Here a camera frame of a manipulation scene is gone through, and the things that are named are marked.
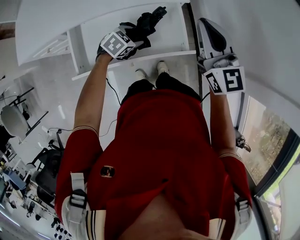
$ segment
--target window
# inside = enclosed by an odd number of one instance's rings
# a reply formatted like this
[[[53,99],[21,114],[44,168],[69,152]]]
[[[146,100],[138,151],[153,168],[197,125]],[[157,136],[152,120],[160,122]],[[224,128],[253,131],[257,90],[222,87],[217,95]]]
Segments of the window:
[[[300,176],[300,138],[282,118],[251,97],[242,134],[249,144],[251,152],[238,149],[238,154],[252,178],[252,182],[249,183],[250,188],[262,212],[271,238],[279,240],[279,236],[282,234],[281,237],[284,237],[282,239],[291,239],[292,235],[287,237],[286,233],[293,224],[295,225],[294,229],[299,229],[300,235],[300,220],[294,221],[294,223],[284,221],[282,224],[283,217],[290,219],[286,216],[286,203],[290,200],[292,202],[299,201],[293,199],[293,195],[296,196],[294,189],[299,189],[298,187],[294,187],[289,196],[282,195],[282,191],[289,171],[297,164]]]
[[[251,152],[238,149],[243,162],[257,185],[272,167],[290,131],[284,120],[250,97],[242,134]]]

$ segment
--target white sneaker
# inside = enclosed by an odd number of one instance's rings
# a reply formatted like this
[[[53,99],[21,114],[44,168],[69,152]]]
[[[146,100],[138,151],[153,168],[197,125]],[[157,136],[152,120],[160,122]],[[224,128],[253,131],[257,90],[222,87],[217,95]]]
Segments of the white sneaker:
[[[141,69],[135,71],[135,77],[137,81],[147,79],[145,72]]]
[[[164,61],[160,61],[157,65],[158,75],[161,73],[170,73],[168,66]]]

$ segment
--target white wall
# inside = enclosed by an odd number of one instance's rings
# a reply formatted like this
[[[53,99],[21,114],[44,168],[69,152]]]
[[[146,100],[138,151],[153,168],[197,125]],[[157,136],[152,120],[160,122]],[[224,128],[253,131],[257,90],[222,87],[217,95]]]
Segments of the white wall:
[[[12,80],[26,74],[37,64],[38,62],[35,61],[19,66],[15,38],[0,40],[0,78],[4,75],[6,76],[6,78],[0,81],[0,94],[4,91],[5,87],[13,83]]]
[[[300,7],[296,1],[191,0],[191,4],[195,19],[211,19],[232,37],[233,49],[245,67],[246,92],[300,135],[295,122],[300,116]]]
[[[21,0],[1,0],[0,1],[0,23],[15,22]]]

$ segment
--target red shirt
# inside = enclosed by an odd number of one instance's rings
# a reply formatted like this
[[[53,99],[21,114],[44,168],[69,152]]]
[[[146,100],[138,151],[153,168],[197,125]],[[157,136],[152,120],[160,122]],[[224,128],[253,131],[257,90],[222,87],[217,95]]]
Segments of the red shirt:
[[[100,175],[105,165],[114,167],[112,178]],[[189,230],[207,236],[210,219],[225,219],[223,239],[234,229],[233,192],[251,201],[244,165],[232,156],[219,158],[199,101],[173,90],[130,97],[105,151],[94,131],[71,134],[57,179],[60,218],[72,193],[70,172],[84,173],[90,208],[106,210],[107,240],[118,238],[161,192]]]

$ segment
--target black office chair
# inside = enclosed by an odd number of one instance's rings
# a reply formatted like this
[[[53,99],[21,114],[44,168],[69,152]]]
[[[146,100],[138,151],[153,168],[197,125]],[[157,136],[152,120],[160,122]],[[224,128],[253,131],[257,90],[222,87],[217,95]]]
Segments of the black office chair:
[[[30,180],[38,185],[37,196],[39,199],[51,207],[53,207],[51,202],[55,198],[56,179],[64,153],[64,147],[59,136],[60,133],[61,130],[59,129],[56,133],[59,147],[55,146],[53,144],[54,141],[51,140],[49,142],[51,149],[44,148],[31,163],[27,164],[28,169],[33,169],[36,168],[36,161],[40,160],[37,171],[32,175]]]

